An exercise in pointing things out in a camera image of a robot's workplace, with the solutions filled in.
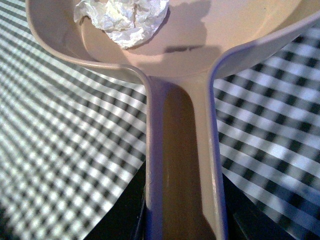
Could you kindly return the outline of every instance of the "table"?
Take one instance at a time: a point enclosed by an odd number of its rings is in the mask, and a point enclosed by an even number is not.
[[[145,89],[50,55],[24,0],[0,0],[0,16],[0,236],[83,239],[145,160]],[[320,239],[320,24],[214,94],[223,173]]]

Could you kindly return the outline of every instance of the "white tissue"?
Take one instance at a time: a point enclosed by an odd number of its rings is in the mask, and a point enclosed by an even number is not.
[[[88,16],[92,24],[122,49],[149,40],[163,22],[169,0],[81,0],[74,9],[74,21]]]

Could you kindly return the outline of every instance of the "dustpan pan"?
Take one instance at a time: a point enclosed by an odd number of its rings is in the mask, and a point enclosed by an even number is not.
[[[147,43],[121,50],[79,0],[26,0],[37,41],[53,55],[147,94],[145,239],[227,239],[214,79],[252,67],[320,18],[316,0],[171,0]]]

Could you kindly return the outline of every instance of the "beige dustpan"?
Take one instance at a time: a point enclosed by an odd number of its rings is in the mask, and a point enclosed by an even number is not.
[[[53,55],[147,92],[148,240],[227,238],[213,82],[274,54],[320,18],[319,0],[171,0],[146,44],[121,50],[79,0],[26,0],[27,20]]]

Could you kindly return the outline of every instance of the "dustpan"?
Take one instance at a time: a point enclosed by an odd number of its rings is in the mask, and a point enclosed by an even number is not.
[[[145,239],[228,238],[214,79],[254,66],[320,18],[317,0],[171,0],[156,35],[121,50],[79,0],[26,0],[36,40],[51,54],[147,94]]]

